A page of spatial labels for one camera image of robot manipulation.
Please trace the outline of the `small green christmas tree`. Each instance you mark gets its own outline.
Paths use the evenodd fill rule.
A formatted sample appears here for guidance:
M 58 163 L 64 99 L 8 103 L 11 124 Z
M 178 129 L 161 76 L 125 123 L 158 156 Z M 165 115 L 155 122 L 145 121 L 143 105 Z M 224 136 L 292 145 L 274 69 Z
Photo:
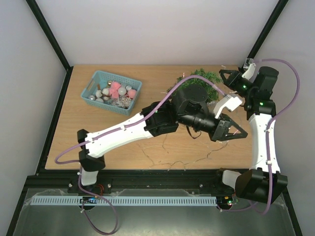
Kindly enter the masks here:
M 218 74 L 212 71 L 205 71 L 203 68 L 197 69 L 190 74 L 191 76 L 197 76 L 186 79 L 188 75 L 185 73 L 182 76 L 178 77 L 175 84 L 167 90 L 167 94 L 181 81 L 181 83 L 176 90 L 168 97 L 168 100 L 171 101 L 178 95 L 187 95 L 188 98 L 195 98 L 197 100 L 210 103 L 213 101 L 219 100 L 219 95 L 224 94 L 224 92 L 219 91 L 218 84 L 221 83 L 221 79 Z

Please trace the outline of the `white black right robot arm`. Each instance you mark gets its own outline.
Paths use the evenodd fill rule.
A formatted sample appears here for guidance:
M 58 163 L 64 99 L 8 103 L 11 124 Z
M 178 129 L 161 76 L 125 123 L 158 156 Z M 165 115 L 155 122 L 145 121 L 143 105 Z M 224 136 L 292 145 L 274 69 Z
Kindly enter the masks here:
M 220 70 L 224 85 L 244 98 L 252 132 L 252 165 L 244 173 L 224 170 L 215 180 L 215 188 L 226 192 L 231 187 L 237 197 L 260 203 L 272 203 L 286 188 L 287 176 L 281 175 L 275 154 L 274 126 L 276 105 L 271 99 L 279 72 L 263 66 L 250 82 L 237 70 Z

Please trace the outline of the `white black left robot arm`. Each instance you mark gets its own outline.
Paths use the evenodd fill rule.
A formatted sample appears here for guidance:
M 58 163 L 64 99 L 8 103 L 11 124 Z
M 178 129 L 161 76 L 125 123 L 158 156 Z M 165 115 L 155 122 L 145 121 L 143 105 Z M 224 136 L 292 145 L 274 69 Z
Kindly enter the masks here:
M 209 111 L 206 100 L 205 88 L 192 84 L 176 92 L 171 100 L 154 102 L 118 125 L 94 133 L 79 130 L 78 142 L 83 144 L 79 152 L 81 184 L 96 183 L 98 172 L 105 168 L 107 152 L 137 140 L 176 132 L 179 124 L 208 133 L 213 142 L 247 137 L 247 132 L 221 108 Z

